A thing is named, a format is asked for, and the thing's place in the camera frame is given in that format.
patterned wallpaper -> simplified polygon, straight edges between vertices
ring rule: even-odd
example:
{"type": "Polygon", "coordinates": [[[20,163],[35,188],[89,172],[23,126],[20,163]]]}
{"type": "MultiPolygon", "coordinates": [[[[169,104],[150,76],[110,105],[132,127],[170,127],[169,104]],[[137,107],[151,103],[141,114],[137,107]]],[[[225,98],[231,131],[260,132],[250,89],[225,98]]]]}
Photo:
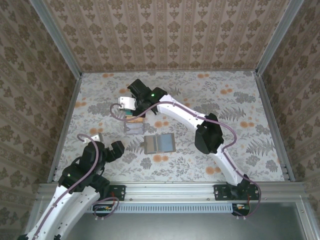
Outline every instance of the patterned wallpaper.
{"type": "Polygon", "coordinates": [[[263,73],[298,181],[320,223],[320,1],[305,0],[263,73]]]}
{"type": "Polygon", "coordinates": [[[28,0],[0,1],[0,239],[26,226],[75,79],[28,0]]]}
{"type": "Polygon", "coordinates": [[[83,72],[253,69],[289,0],[45,0],[83,72]]]}

floral tablecloth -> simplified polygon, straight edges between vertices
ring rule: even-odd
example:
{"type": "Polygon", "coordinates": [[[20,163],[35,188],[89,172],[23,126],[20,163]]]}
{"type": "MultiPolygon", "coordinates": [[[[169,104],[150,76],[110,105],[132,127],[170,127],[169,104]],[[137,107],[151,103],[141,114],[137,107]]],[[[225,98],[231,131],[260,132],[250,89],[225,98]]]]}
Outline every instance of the floral tablecloth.
{"type": "MultiPolygon", "coordinates": [[[[62,170],[83,152],[85,145],[77,140],[78,133],[101,133],[106,146],[122,141],[123,156],[105,166],[103,176],[110,181],[224,181],[215,159],[196,149],[194,132],[168,116],[148,112],[145,134],[174,133],[176,152],[145,155],[141,147],[144,136],[124,133],[124,123],[110,116],[109,107],[118,97],[130,96],[127,86],[135,79],[151,89],[166,90],[195,111],[214,113],[220,122],[235,129],[238,141],[228,151],[251,179],[284,180],[253,73],[180,71],[84,73],[56,181],[62,170]]],[[[222,131],[225,143],[232,141],[232,134],[227,129],[222,131]]]]}

gray panel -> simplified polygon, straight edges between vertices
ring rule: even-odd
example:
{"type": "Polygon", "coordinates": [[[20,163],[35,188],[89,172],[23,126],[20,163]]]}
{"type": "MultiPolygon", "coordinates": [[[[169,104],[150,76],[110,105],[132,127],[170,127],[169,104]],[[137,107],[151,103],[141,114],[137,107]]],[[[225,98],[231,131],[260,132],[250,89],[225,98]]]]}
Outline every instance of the gray panel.
{"type": "Polygon", "coordinates": [[[246,220],[230,213],[85,214],[68,240],[305,240],[295,203],[263,203],[246,220]]]}

white arm segment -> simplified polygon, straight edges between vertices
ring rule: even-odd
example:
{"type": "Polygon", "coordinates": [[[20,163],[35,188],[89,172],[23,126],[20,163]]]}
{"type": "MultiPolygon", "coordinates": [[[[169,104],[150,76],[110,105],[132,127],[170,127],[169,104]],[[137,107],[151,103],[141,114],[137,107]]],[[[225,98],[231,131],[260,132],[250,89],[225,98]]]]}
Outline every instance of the white arm segment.
{"type": "MultiPolygon", "coordinates": [[[[135,110],[136,108],[133,109],[132,105],[135,102],[135,99],[132,97],[127,97],[124,101],[124,99],[121,100],[121,98],[124,97],[119,97],[118,98],[118,103],[122,105],[121,109],[129,109],[129,110],[135,110]]],[[[205,117],[205,114],[199,113],[197,111],[194,111],[186,106],[184,106],[183,104],[181,104],[180,102],[176,101],[171,95],[164,95],[159,102],[172,102],[174,103],[174,105],[181,105],[184,108],[188,109],[189,111],[195,113],[197,116],[200,117],[205,117]]],[[[176,120],[178,120],[180,123],[184,124],[187,128],[189,128],[192,131],[196,131],[198,128],[198,125],[201,125],[204,121],[201,119],[198,119],[192,115],[190,115],[189,113],[187,113],[186,111],[182,110],[179,107],[176,107],[172,104],[159,104],[157,105],[157,110],[162,113],[162,114],[166,114],[176,120]]],[[[223,144],[221,144],[217,150],[217,153],[214,154],[212,153],[215,158],[214,161],[215,163],[218,165],[218,167],[221,169],[225,180],[227,183],[237,186],[239,183],[241,183],[242,181],[242,177],[239,176],[239,174],[236,173],[236,171],[234,170],[234,168],[231,166],[231,164],[229,163],[229,161],[227,160],[226,156],[222,153],[222,148],[224,147],[223,144]]],[[[230,161],[232,162],[232,164],[237,167],[237,165],[235,164],[235,162],[233,161],[233,159],[231,158],[231,156],[229,155],[227,150],[224,150],[224,152],[227,154],[228,158],[230,159],[230,161]]]]}
{"type": "Polygon", "coordinates": [[[76,223],[83,216],[83,214],[86,213],[88,208],[99,198],[100,193],[96,192],[96,190],[93,187],[87,186],[84,188],[83,192],[81,192],[80,197],[78,197],[76,202],[63,216],[56,228],[57,231],[55,235],[60,235],[59,240],[67,239],[71,229],[76,225],[76,223]]]}
{"type": "Polygon", "coordinates": [[[36,223],[35,227],[26,235],[29,240],[32,240],[39,224],[42,222],[44,217],[46,216],[47,212],[50,208],[53,208],[52,212],[50,213],[49,217],[44,222],[40,232],[37,235],[38,240],[52,240],[55,237],[55,233],[57,230],[57,226],[60,223],[62,217],[65,213],[68,212],[68,209],[71,205],[78,199],[81,195],[81,192],[74,192],[73,194],[67,193],[56,205],[53,207],[54,202],[67,190],[64,186],[57,186],[55,189],[55,193],[49,203],[48,207],[42,214],[40,220],[36,223]]]}

wall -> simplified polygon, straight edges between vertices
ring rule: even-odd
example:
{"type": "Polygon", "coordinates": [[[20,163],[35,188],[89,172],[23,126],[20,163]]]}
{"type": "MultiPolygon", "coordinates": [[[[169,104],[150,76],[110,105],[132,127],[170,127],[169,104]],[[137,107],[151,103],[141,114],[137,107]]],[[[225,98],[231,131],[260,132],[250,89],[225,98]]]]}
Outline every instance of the wall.
{"type": "Polygon", "coordinates": [[[83,72],[254,69],[289,0],[45,0],[83,72]]]}
{"type": "Polygon", "coordinates": [[[295,177],[320,219],[320,1],[305,0],[263,73],[295,177]]]}
{"type": "Polygon", "coordinates": [[[74,85],[29,1],[0,1],[0,239],[26,226],[74,85]]]}

